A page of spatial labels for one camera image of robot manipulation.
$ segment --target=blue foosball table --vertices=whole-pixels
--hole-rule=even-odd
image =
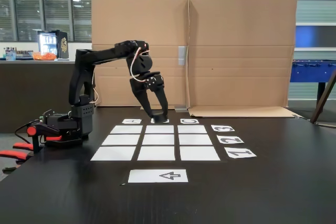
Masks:
[[[294,60],[290,82],[317,82],[319,102],[332,73],[336,70],[335,60]]]

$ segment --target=black arrow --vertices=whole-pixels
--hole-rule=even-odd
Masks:
[[[166,174],[161,174],[160,177],[174,180],[174,177],[180,178],[181,174],[174,174],[174,172],[170,172],[170,173],[166,173]]]

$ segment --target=cardboard sheet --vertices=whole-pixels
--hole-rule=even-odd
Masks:
[[[92,48],[104,50],[125,40],[145,40],[151,71],[164,77],[169,105],[185,104],[185,66],[179,49],[186,46],[187,0],[92,0]],[[140,106],[130,87],[125,60],[96,67],[99,106]],[[159,105],[148,91],[151,105]]]
[[[274,106],[195,106],[192,116],[209,118],[293,118],[301,117],[285,108]]]
[[[296,2],[190,0],[190,115],[292,116]]]
[[[124,40],[147,41],[151,71],[164,77],[170,108],[186,105],[197,116],[291,117],[293,113],[282,107],[287,105],[295,47],[296,4],[297,0],[92,0],[92,47],[103,50]],[[139,106],[129,79],[125,61],[97,66],[99,105]],[[155,108],[159,103],[148,94]]]

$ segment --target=robotic arm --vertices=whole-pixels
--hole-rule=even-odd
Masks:
[[[102,51],[77,50],[75,69],[70,82],[69,103],[72,106],[82,106],[94,100],[93,74],[95,65],[126,59],[130,75],[134,77],[138,74],[138,77],[130,80],[133,94],[148,116],[154,119],[154,122],[165,122],[167,120],[168,103],[163,89],[164,82],[160,72],[149,72],[153,62],[148,55],[148,51],[148,43],[130,40]],[[80,95],[82,86],[84,86],[85,91],[83,95]],[[153,114],[147,97],[147,89],[155,92],[162,106],[160,113]]]
[[[165,122],[168,103],[164,93],[164,82],[160,72],[149,71],[152,67],[152,59],[148,51],[148,43],[136,40],[127,40],[115,44],[114,48],[102,51],[77,50],[69,90],[71,111],[68,114],[57,114],[49,110],[43,114],[43,124],[58,131],[52,132],[49,129],[49,136],[44,131],[46,145],[58,147],[66,142],[81,141],[88,136],[92,131],[95,66],[119,59],[126,59],[132,76],[130,79],[132,92],[145,112],[154,123]],[[84,94],[80,94],[82,87],[84,87]],[[147,89],[156,94],[162,110],[153,113],[148,101]]]

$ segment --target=printed symbol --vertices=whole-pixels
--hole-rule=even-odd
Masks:
[[[240,139],[238,136],[218,136],[218,140],[222,144],[240,144],[243,143],[243,140]]]
[[[140,124],[141,119],[124,119],[123,124]]]
[[[197,119],[181,119],[183,124],[197,124],[199,123]]]
[[[235,131],[231,126],[222,125],[211,125],[214,131],[225,132],[225,131]]]
[[[62,49],[62,52],[66,52],[67,49],[68,49],[68,43],[67,43],[67,39],[66,38],[63,38],[61,40],[61,49]]]
[[[231,158],[245,158],[245,157],[256,157],[252,151],[245,148],[224,148],[226,153]]]
[[[228,152],[228,153],[230,153],[230,154],[232,154],[232,155],[235,155],[235,156],[239,156],[239,153],[241,153],[241,154],[249,154],[249,155],[251,155],[252,154],[252,152],[250,152],[250,151],[245,151],[245,152]]]
[[[174,178],[180,178],[181,174],[174,174],[174,172],[170,172],[170,173],[162,174],[160,175],[160,177],[174,180]]]

